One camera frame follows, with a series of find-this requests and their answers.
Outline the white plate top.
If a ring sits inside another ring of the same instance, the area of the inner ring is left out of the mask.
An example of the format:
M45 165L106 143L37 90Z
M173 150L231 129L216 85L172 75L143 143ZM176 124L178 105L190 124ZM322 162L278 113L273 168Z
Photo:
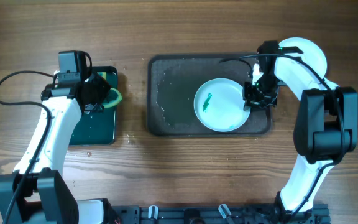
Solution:
M285 55L290 55L293 57L301 57L304 63L308 64L317 74L324 78L327 70L328 70L328 62L324 52L320 49L320 47L312 42L311 40L302 38L302 37L290 37L285 40L282 40L279 43L281 48L284 47L298 47L303 53L285 53ZM279 75L281 73L286 74L287 72L295 72L295 74L302 75L304 73L309 73L312 78L315 76L307 69L302 68L301 65L297 64L295 61L290 60L289 58L278 58L276 61L276 74Z

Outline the green yellow sponge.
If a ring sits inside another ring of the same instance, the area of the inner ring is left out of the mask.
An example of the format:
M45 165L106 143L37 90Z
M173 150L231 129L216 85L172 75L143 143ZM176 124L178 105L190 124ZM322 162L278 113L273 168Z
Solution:
M121 92L117 89L117 74L115 72L98 72L98 75L103 77L111 86L107 97L102 102L105 109L117 106L123 99Z

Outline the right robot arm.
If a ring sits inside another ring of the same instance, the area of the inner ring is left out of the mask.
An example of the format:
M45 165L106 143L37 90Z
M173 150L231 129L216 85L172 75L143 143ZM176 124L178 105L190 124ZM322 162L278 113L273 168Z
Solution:
M328 61L314 42L292 37L265 41L253 55L259 74L244 83L244 105L265 109L277 105L279 84L299 99L293 130L297 151L286 185L276 195L271 211L261 217L269 223L327 221L313 200L328 172L357 144L357 92L326 79Z

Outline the white plate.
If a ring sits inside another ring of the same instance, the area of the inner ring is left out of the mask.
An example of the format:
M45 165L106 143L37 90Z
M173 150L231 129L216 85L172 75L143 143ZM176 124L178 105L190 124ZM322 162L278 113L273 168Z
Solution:
M281 48L284 47L298 47L303 53L285 53L285 55L290 55L293 57L301 57L304 63L308 64L317 74L324 78L327 70L328 70L328 62L324 52L320 49L320 47L312 42L311 40L302 38L302 37L290 37L285 40L282 40L279 43ZM295 74L302 75L304 73L309 73L312 78L315 76L307 69L302 68L301 65L297 64L295 61L290 60L289 58L278 58L276 61L276 74L279 75L281 73L286 74L287 72L295 72Z
M251 112L243 100L242 86L227 78L215 78L202 84L195 94L193 107L198 120L217 132L240 128Z

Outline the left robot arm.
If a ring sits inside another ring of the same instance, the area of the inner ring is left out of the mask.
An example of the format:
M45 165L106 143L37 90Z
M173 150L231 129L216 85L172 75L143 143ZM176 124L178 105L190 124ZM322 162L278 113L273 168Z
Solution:
M88 105L101 105L110 84L93 71L89 53L58 54L59 71L41 92L39 123L22 159L0 175L3 223L78 223L78 202L62 178L71 135Z

